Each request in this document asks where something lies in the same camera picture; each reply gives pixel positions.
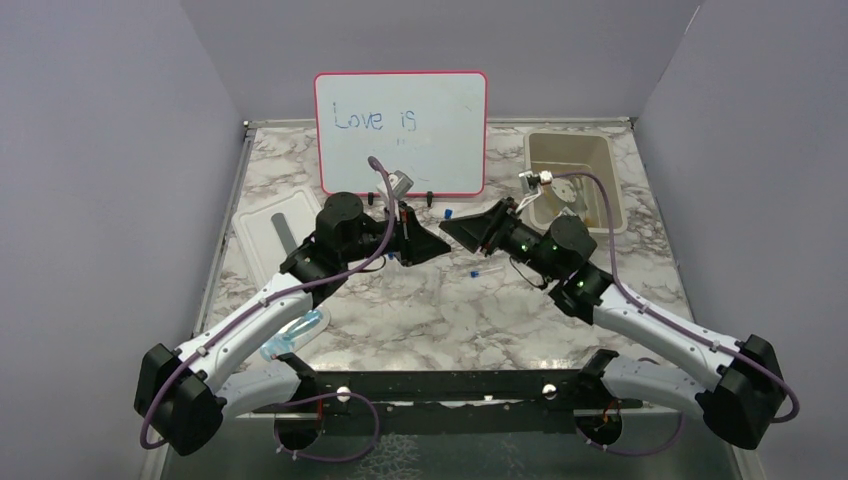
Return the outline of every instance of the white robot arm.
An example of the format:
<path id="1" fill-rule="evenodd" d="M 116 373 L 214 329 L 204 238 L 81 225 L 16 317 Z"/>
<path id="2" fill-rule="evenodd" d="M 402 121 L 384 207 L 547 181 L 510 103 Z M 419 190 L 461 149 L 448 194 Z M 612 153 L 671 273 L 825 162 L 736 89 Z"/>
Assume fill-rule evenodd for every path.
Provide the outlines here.
<path id="1" fill-rule="evenodd" d="M 391 179 L 383 173 L 388 187 L 380 192 L 391 205 L 393 196 L 405 193 L 411 183 L 400 172 Z M 528 198 L 537 198 L 538 189 L 552 178 L 549 172 L 525 172 L 521 182 Z M 754 335 L 742 342 L 651 305 L 622 284 L 614 268 L 610 274 L 589 261 L 597 244 L 577 216 L 557 217 L 540 234 L 518 218 L 527 204 L 505 198 L 485 213 L 439 226 L 472 252 L 491 255 L 504 250 L 539 273 L 546 284 L 555 283 L 548 295 L 566 315 L 636 340 L 679 366 L 654 365 L 601 350 L 578 375 L 590 385 L 587 397 L 595 395 L 600 385 L 604 398 L 667 406 L 702 419 L 719 437 L 748 449 L 759 444 L 770 423 L 797 414 L 797 398 L 783 382 L 768 342 Z M 177 453 L 187 455 L 204 445 L 224 419 L 287 402 L 298 394 L 303 365 L 293 368 L 278 361 L 260 371 L 233 372 L 265 340 L 322 303 L 365 266 L 348 270 L 348 262 L 373 260 L 391 251 L 409 266 L 450 251 L 418 224 L 407 205 L 401 202 L 397 210 L 389 206 L 387 213 L 388 220 L 376 221 L 363 213 L 358 197 L 332 195 L 316 217 L 313 235 L 248 303 L 173 351 L 161 344 L 151 349 L 142 362 L 135 398 L 136 411 L 145 417 L 142 445 L 161 445 L 146 443 L 147 426 L 152 425 Z M 455 398 L 457 392 L 444 393 L 444 398 Z M 550 393 L 543 390 L 537 395 L 550 399 Z M 578 389 L 573 397 L 581 395 Z M 793 410 L 776 419 L 787 395 Z"/>

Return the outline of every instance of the silver screw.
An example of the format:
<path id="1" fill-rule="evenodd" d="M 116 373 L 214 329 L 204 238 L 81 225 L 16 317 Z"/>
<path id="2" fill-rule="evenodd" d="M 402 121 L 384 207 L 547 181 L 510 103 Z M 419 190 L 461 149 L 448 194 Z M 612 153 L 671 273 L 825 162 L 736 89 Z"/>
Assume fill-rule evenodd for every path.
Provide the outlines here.
<path id="1" fill-rule="evenodd" d="M 338 389 L 338 390 L 336 390 L 336 393 L 350 393 L 350 389 L 349 389 L 349 388 L 347 388 L 347 387 L 339 387 L 339 389 Z M 336 397 L 336 398 L 338 398 L 338 399 L 339 399 L 339 401 L 340 401 L 340 402 L 342 402 L 342 403 L 345 403 L 345 402 L 347 402 L 348 400 L 350 400 L 350 397 L 349 397 L 349 396 L 347 396 L 347 395 L 339 395 L 339 396 L 338 396 L 338 397 Z"/>

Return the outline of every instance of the white marble surface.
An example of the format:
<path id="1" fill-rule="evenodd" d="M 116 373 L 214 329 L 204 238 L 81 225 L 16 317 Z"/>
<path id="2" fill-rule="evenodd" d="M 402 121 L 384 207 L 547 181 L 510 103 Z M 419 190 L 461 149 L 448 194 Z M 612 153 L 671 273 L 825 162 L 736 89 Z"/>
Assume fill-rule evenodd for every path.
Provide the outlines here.
<path id="1" fill-rule="evenodd" d="M 438 232 L 445 208 L 460 216 L 485 211 L 504 196 L 521 198 L 517 174 L 524 166 L 523 137 L 533 129 L 490 127 L 484 192 L 470 200 L 437 199 L 432 208 L 413 199 L 409 203 L 421 223 Z M 631 130 L 557 129 L 599 132 L 612 139 L 629 221 L 627 232 L 616 237 L 621 278 L 649 301 L 690 318 Z M 260 129 L 238 209 L 267 202 L 296 185 L 311 187 L 322 203 L 326 198 L 320 188 L 315 129 Z M 596 240 L 592 261 L 608 270 L 607 239 Z M 502 252 L 484 258 L 449 242 L 453 251 L 427 264 L 355 275 L 325 302 L 330 326 L 298 355 L 316 370 L 579 368 L 599 348 L 657 358 L 627 338 L 564 316 L 547 295 L 519 277 Z M 468 276 L 472 269 L 500 265 L 504 268 L 491 275 Z M 231 230 L 206 327 L 255 293 Z M 243 368 L 263 364 L 254 354 Z"/>

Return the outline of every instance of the plastic bottle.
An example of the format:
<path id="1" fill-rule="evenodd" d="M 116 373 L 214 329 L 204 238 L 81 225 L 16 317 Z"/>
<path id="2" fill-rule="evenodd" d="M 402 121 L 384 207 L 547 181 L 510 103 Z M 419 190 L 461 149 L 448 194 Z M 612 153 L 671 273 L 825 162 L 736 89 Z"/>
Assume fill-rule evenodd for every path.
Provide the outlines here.
<path id="1" fill-rule="evenodd" d="M 259 348 L 259 355 L 270 362 L 277 355 L 294 353 L 323 332 L 330 323 L 330 311 L 323 305 L 290 322 Z"/>

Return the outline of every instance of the gray wall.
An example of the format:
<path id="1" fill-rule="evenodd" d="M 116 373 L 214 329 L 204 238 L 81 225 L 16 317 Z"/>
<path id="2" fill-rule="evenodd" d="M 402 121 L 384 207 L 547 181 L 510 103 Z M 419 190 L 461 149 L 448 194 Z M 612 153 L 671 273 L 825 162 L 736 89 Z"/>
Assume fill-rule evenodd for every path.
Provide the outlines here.
<path id="1" fill-rule="evenodd" d="M 239 112 L 313 118 L 322 71 L 480 69 L 493 116 L 638 115 L 701 0 L 182 0 Z"/>
<path id="2" fill-rule="evenodd" d="M 698 321 L 771 340 L 770 479 L 844 478 L 848 4 L 707 0 L 636 125 Z"/>
<path id="3" fill-rule="evenodd" d="M 176 0 L 4 0 L 0 65 L 0 477 L 136 478 L 141 356 L 191 331 L 241 119 Z"/>

